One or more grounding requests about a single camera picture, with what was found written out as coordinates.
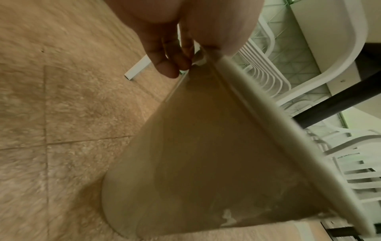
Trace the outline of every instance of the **hand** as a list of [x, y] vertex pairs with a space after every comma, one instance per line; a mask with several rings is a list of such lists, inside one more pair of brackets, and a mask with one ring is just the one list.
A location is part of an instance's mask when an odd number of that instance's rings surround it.
[[[191, 67], [194, 40], [235, 54], [256, 26], [264, 0], [106, 0], [139, 36], [156, 69], [170, 78]], [[180, 24], [181, 47], [177, 35]]]

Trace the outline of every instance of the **black metal bar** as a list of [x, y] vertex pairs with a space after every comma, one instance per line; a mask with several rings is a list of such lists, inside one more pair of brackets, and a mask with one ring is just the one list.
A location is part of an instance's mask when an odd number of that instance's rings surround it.
[[305, 129], [380, 93], [381, 71], [303, 111], [293, 119]]
[[[376, 233], [381, 233], [381, 224], [375, 224], [374, 226], [376, 227]], [[326, 231], [331, 237], [348, 237], [359, 235], [354, 227], [330, 228], [326, 229]]]

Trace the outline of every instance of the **beige floor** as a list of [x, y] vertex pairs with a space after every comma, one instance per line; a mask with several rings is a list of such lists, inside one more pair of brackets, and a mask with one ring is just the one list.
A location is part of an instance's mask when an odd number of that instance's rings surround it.
[[[101, 0], [0, 0], [1, 241], [123, 240], [102, 177], [176, 83], [152, 66], [125, 79], [143, 55]], [[300, 238], [281, 224], [159, 240]]]

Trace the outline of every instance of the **finger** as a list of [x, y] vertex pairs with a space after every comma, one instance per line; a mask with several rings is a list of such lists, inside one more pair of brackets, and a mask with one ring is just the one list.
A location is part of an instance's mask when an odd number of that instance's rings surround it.
[[193, 59], [194, 56], [194, 41], [191, 37], [191, 33], [185, 22], [180, 22], [180, 37], [181, 37], [181, 48], [184, 54]]
[[144, 50], [159, 73], [169, 78], [177, 78], [179, 67], [165, 55], [161, 37], [146, 36], [139, 33], [138, 35]]
[[168, 58], [177, 64], [179, 69], [188, 70], [192, 65], [192, 61], [184, 54], [180, 47], [180, 41], [177, 35], [177, 25], [170, 27], [162, 41]]

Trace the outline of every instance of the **chair leg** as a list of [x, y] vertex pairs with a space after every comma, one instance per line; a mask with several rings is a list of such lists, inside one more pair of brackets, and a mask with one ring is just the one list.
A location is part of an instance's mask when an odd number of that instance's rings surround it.
[[142, 71], [145, 67], [147, 67], [151, 63], [150, 58], [148, 58], [147, 55], [145, 55], [139, 62], [137, 62], [130, 70], [128, 70], [124, 76], [132, 80], [135, 75], [137, 75], [140, 71]]

